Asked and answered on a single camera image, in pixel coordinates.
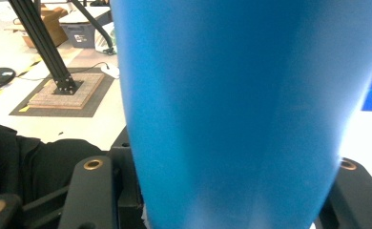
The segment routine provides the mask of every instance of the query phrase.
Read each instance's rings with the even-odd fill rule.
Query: black cloth
[[[91,143],[62,139],[43,143],[0,125],[0,194],[32,202],[70,183],[73,168],[89,156],[103,156]]]

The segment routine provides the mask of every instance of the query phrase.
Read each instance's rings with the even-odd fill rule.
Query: blue cylinder
[[[112,5],[152,227],[309,228],[372,76],[372,2]]]

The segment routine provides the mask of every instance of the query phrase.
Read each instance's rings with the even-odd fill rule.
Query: bin lid
[[[110,7],[86,7],[85,8],[92,17],[97,19],[99,16],[110,11]],[[59,19],[60,23],[90,23],[89,20],[82,14],[79,10],[74,10],[70,14],[61,17]]]

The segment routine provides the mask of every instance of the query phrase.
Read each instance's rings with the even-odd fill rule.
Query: black mat
[[[70,73],[84,71],[86,68],[68,68]],[[99,68],[89,69],[83,73],[101,73]],[[43,86],[50,80],[49,75],[44,79],[23,101],[10,113],[10,115],[16,116],[60,116],[60,117],[93,117],[97,108],[100,105],[106,92],[111,87],[114,79],[109,75],[105,74],[102,82],[96,91],[93,93],[89,101],[83,107],[83,109],[52,109],[52,108],[32,108],[27,107],[29,100],[38,93]]]

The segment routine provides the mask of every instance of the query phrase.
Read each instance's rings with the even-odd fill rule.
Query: blue cup
[[[152,228],[309,228],[372,76],[372,2],[112,4]]]

